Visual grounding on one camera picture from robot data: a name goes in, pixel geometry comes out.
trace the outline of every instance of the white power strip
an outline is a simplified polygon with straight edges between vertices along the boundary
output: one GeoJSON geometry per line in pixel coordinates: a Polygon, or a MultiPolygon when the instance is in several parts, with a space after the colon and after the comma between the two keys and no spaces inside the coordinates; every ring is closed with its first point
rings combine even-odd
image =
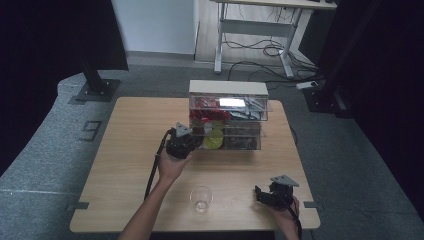
{"type": "Polygon", "coordinates": [[[318,87],[318,83],[315,82],[315,81],[312,81],[312,82],[305,82],[305,83],[296,84],[297,90],[302,90],[302,89],[311,88],[311,87],[318,87]]]}

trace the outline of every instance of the human arm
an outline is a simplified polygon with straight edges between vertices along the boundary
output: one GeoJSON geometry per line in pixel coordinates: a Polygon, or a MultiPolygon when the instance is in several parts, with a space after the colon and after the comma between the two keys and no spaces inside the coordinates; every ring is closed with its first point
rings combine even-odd
{"type": "MultiPolygon", "coordinates": [[[[293,196],[293,203],[291,204],[291,209],[299,216],[299,200],[293,196]]],[[[268,206],[269,211],[274,216],[278,227],[284,233],[287,240],[299,240],[297,232],[297,224],[293,219],[293,216],[290,212],[286,210],[278,210],[273,207],[268,206]]]]}
{"type": "Polygon", "coordinates": [[[180,160],[169,156],[165,151],[161,153],[158,169],[159,180],[149,196],[144,200],[131,220],[127,223],[119,240],[148,240],[156,222],[159,209],[166,193],[174,181],[181,175],[184,166],[191,160],[191,155],[180,160]]]}

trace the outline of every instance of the human hand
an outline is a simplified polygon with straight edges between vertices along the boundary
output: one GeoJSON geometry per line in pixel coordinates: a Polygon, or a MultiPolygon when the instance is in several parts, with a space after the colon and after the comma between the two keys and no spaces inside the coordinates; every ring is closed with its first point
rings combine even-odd
{"type": "MultiPolygon", "coordinates": [[[[293,196],[293,199],[294,201],[290,207],[294,213],[299,216],[299,200],[297,200],[295,196],[293,196]]],[[[279,210],[270,206],[267,206],[267,208],[274,216],[278,227],[281,229],[287,239],[299,239],[297,235],[297,224],[289,210],[279,210]]]]}
{"type": "Polygon", "coordinates": [[[159,159],[159,180],[172,184],[182,173],[185,165],[191,160],[191,153],[186,159],[176,159],[166,151],[162,151],[159,159]]]}

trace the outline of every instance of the transparent cup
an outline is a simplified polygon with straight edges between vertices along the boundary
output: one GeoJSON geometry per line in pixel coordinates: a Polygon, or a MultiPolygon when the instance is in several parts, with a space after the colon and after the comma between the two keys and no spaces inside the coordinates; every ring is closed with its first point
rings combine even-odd
{"type": "Polygon", "coordinates": [[[206,186],[195,187],[190,193],[190,201],[197,212],[205,213],[213,200],[213,193],[206,186]]]}

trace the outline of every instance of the transparent storage cabinet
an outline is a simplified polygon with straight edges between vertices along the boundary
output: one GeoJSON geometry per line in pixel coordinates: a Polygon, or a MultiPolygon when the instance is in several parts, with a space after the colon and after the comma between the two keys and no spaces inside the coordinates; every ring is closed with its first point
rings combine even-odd
{"type": "Polygon", "coordinates": [[[270,111],[264,83],[191,80],[189,109],[199,148],[261,149],[261,122],[270,111]]]}

